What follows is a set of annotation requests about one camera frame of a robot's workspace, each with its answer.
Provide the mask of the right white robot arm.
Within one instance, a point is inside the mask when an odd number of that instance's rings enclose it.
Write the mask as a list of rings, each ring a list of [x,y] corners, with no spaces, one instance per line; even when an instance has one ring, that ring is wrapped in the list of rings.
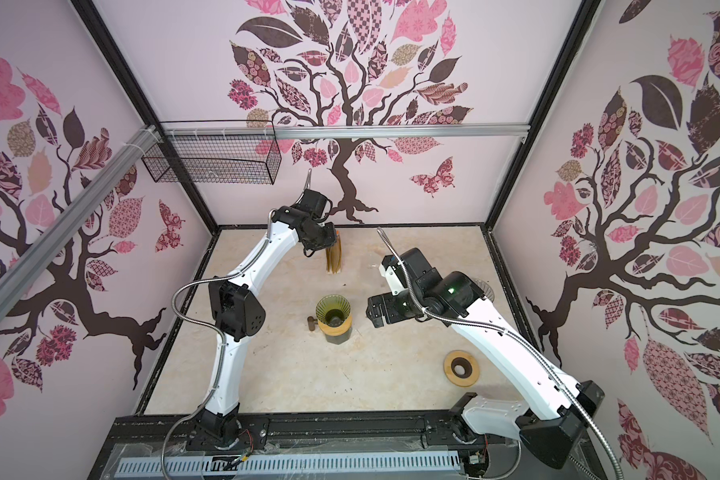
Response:
[[[461,272],[419,277],[398,266],[381,266],[390,290],[369,298],[367,317],[381,328],[426,313],[467,339],[521,394],[519,401],[476,395],[457,409],[475,434],[519,441],[545,465],[560,469],[592,427],[604,399],[592,380],[578,381],[548,361],[498,312],[481,286]]]

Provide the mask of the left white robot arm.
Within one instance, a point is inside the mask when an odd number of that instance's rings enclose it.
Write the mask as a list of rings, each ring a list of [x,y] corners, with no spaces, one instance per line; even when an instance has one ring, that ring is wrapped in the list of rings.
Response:
[[[191,420],[216,448],[234,448],[243,430],[237,419],[240,382],[250,338],[266,319],[259,300],[262,287],[294,246],[301,245],[304,255],[311,257],[337,243],[336,229],[327,220],[332,206],[325,195],[304,189],[295,203],[270,212],[265,234],[238,266],[225,276],[190,284],[208,286],[208,326],[217,336],[209,390]]]

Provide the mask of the green glass dripper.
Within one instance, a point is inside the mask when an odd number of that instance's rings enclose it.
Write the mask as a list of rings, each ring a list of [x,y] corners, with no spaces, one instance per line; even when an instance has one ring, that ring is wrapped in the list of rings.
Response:
[[[342,295],[327,295],[316,305],[316,319],[321,325],[331,328],[340,327],[346,324],[350,317],[350,302]]]

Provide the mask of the grey glass carafe mug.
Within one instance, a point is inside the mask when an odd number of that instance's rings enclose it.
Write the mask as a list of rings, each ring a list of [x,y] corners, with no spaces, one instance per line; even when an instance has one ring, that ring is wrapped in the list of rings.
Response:
[[[342,316],[333,316],[327,320],[319,320],[314,316],[309,316],[307,324],[311,331],[321,332],[325,340],[331,344],[346,342],[352,332],[352,320]]]

